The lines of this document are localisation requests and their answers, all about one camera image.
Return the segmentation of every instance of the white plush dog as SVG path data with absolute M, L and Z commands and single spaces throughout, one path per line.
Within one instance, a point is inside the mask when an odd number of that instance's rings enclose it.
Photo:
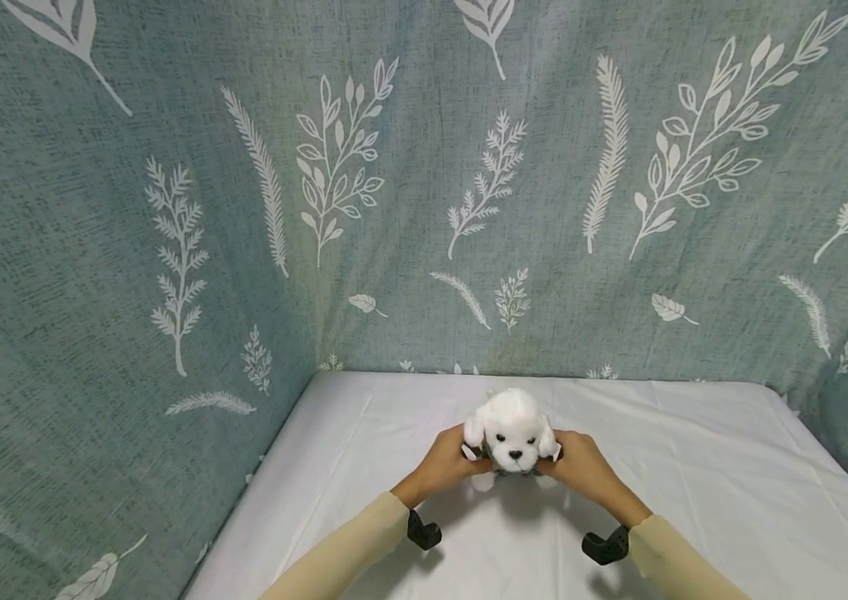
M 495 465 L 508 473 L 531 473 L 538 458 L 557 460 L 561 452 L 536 399 L 516 387 L 494 393 L 471 412 L 464 421 L 464 443 L 467 458 L 476 460 L 467 447 L 486 448 Z

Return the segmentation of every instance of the fabric wall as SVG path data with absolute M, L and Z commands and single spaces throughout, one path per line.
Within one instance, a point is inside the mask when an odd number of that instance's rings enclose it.
M 0 598 L 177 598 L 315 368 L 761 382 L 848 469 L 848 1 L 0 1 Z

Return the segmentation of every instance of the black wrist strap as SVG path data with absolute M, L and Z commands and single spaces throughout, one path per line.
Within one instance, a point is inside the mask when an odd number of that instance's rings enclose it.
M 631 544 L 628 542 L 630 535 L 631 532 L 624 525 L 615 529 L 607 539 L 603 539 L 594 532 L 589 532 L 581 542 L 581 550 L 601 567 L 606 564 L 617 563 L 624 560 L 627 552 L 631 550 Z

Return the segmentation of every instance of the white leaf pattern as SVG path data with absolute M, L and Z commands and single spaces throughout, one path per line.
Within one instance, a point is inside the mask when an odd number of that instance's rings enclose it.
M 583 235 L 587 239 L 589 254 L 594 253 L 594 237 L 607 214 L 607 203 L 614 193 L 621 169 L 624 168 L 624 153 L 627 150 L 627 102 L 624 99 L 624 82 L 621 81 L 617 65 L 605 55 L 598 57 L 598 82 L 601 86 L 606 149 L 601 154 L 598 177 L 591 185 L 591 196 L 587 202 L 587 213 L 584 215 Z
M 91 46 L 94 44 L 94 33 L 97 29 L 97 13 L 95 12 L 94 0 L 84 0 L 81 10 L 81 20 L 77 24 L 77 34 L 74 32 L 74 8 L 75 0 L 68 0 L 58 4 L 63 10 L 58 12 L 54 10 L 50 0 L 46 2 L 23 2 L 22 0 L 2 0 L 3 5 L 7 10 L 14 15 L 19 21 L 24 23 L 27 29 L 35 32 L 41 38 L 48 42 L 62 47 L 69 51 L 72 55 L 81 58 L 81 61 L 94 71 L 97 80 L 101 82 L 107 93 L 111 95 L 114 102 L 128 115 L 132 116 L 130 108 L 121 100 L 121 97 L 114 91 L 111 84 L 97 70 L 97 65 L 91 59 Z M 18 5 L 31 8 L 35 13 L 39 13 L 41 17 L 49 20 L 52 27 L 43 20 L 34 17 L 33 14 L 23 11 Z
M 475 38 L 490 46 L 497 64 L 497 73 L 501 81 L 507 77 L 501 66 L 501 57 L 497 52 L 497 39 L 504 31 L 507 21 L 511 20 L 515 0 L 454 0 L 454 4 L 463 13 L 464 26 Z
M 78 577 L 76 582 L 70 586 L 60 590 L 54 600 L 97 600 L 102 598 L 107 590 L 111 588 L 111 583 L 114 581 L 114 576 L 117 575 L 118 564 L 122 558 L 138 549 L 147 539 L 147 535 L 138 539 L 129 550 L 121 556 L 112 552 L 101 557 L 100 561 L 94 563 L 81 577 Z
M 817 296 L 814 290 L 811 290 L 807 284 L 796 277 L 782 274 L 782 276 L 778 276 L 777 278 L 801 300 L 804 309 L 807 311 L 808 321 L 811 324 L 811 334 L 814 336 L 814 343 L 816 343 L 818 348 L 824 350 L 827 358 L 830 358 L 831 336 L 827 327 L 827 313 L 824 310 L 824 303 L 821 301 L 821 297 Z
M 466 303 L 467 307 L 471 309 L 471 313 L 474 314 L 476 320 L 478 320 L 483 327 L 490 329 L 489 324 L 487 324 L 485 312 L 481 309 L 481 303 L 478 301 L 478 297 L 476 297 L 474 292 L 470 289 L 470 286 L 462 282 L 460 278 L 454 277 L 445 272 L 432 272 L 431 277 L 437 279 L 438 282 L 444 282 L 456 289 L 461 294 L 461 298 L 464 298 L 464 303 Z
M 167 276 L 158 276 L 157 282 L 164 292 L 164 308 L 155 308 L 151 313 L 152 323 L 164 335 L 170 335 L 174 340 L 174 364 L 180 377 L 185 378 L 182 360 L 182 338 L 194 329 L 201 317 L 201 306 L 184 312 L 187 304 L 192 303 L 198 292 L 204 289 L 203 279 L 194 280 L 188 284 L 187 276 L 191 271 L 201 267 L 210 258 L 207 251 L 198 251 L 203 230 L 197 227 L 197 221 L 203 215 L 202 208 L 197 203 L 188 202 L 187 191 L 191 184 L 188 172 L 182 165 L 174 168 L 170 188 L 167 187 L 167 175 L 163 166 L 155 162 L 154 157 L 147 160 L 147 176 L 151 184 L 145 188 L 147 201 L 157 210 L 154 217 L 155 228 L 170 238 L 179 248 L 179 253 L 161 247 L 158 256 L 171 271 L 177 275 L 177 285 L 171 283 Z
M 782 46 L 778 46 L 780 51 L 774 48 L 766 53 L 766 57 L 753 63 L 755 58 L 765 56 L 765 47 L 771 45 L 770 37 L 765 37 L 751 55 L 750 74 L 747 75 L 746 84 L 736 103 L 733 103 L 733 94 L 728 87 L 736 80 L 744 63 L 734 63 L 734 51 L 737 46 L 733 37 L 728 39 L 721 49 L 710 86 L 703 99 L 697 101 L 694 88 L 689 84 L 679 84 L 677 92 L 681 97 L 681 105 L 694 116 L 694 125 L 685 136 L 681 127 L 676 124 L 677 121 L 674 121 L 678 117 L 666 119 L 665 130 L 677 138 L 672 145 L 662 133 L 657 133 L 658 152 L 653 154 L 650 166 L 647 168 L 647 186 L 651 189 L 653 201 L 649 209 L 641 210 L 641 228 L 631 247 L 630 260 L 634 259 L 634 253 L 637 252 L 641 240 L 654 233 L 668 232 L 676 225 L 675 220 L 658 222 L 658 208 L 666 210 L 678 198 L 688 202 L 691 208 L 707 207 L 710 202 L 707 196 L 701 193 L 700 188 L 707 183 L 716 182 L 721 191 L 733 192 L 740 188 L 740 184 L 734 178 L 737 175 L 734 174 L 747 173 L 760 164 L 759 159 L 751 158 L 734 165 L 733 159 L 737 156 L 737 147 L 734 147 L 730 159 L 726 160 L 730 153 L 725 154 L 726 158 L 719 160 L 709 172 L 706 172 L 706 175 L 701 170 L 696 172 L 694 177 L 687 176 L 691 165 L 700 168 L 701 158 L 710 156 L 710 153 L 714 151 L 714 144 L 727 134 L 739 133 L 741 139 L 745 141 L 754 141 L 766 136 L 767 127 L 756 123 L 769 118 L 773 112 L 776 112 L 779 105 L 769 105 L 758 110 L 759 103 L 754 99 L 767 88 L 785 86 L 794 81 L 797 71 L 791 70 L 792 68 L 813 63 L 824 55 L 826 47 L 823 44 L 843 29 L 848 22 L 848 14 L 836 19 L 826 29 L 821 29 L 826 19 L 827 11 L 817 15 L 815 21 L 805 31 L 804 39 L 801 40 L 794 58 L 779 68 L 776 64 L 783 52 Z M 714 98 L 718 100 L 714 107 L 713 119 L 703 118 L 708 102 Z M 707 133 L 702 127 L 706 123 L 713 124 Z M 682 143 L 686 144 L 683 151 L 679 146 Z M 672 150 L 674 146 L 677 146 L 676 151 Z
M 284 215 L 281 212 L 281 184 L 277 181 L 277 172 L 274 171 L 274 163 L 271 154 L 267 152 L 264 138 L 254 126 L 254 121 L 247 114 L 247 110 L 241 106 L 237 99 L 227 87 L 221 87 L 227 111 L 234 118 L 238 132 L 241 134 L 250 159 L 254 163 L 254 170 L 261 179 L 261 197 L 264 198 L 264 221 L 267 224 L 267 239 L 271 242 L 271 255 L 274 265 L 277 265 L 284 278 L 287 278 L 287 241 L 284 239 Z

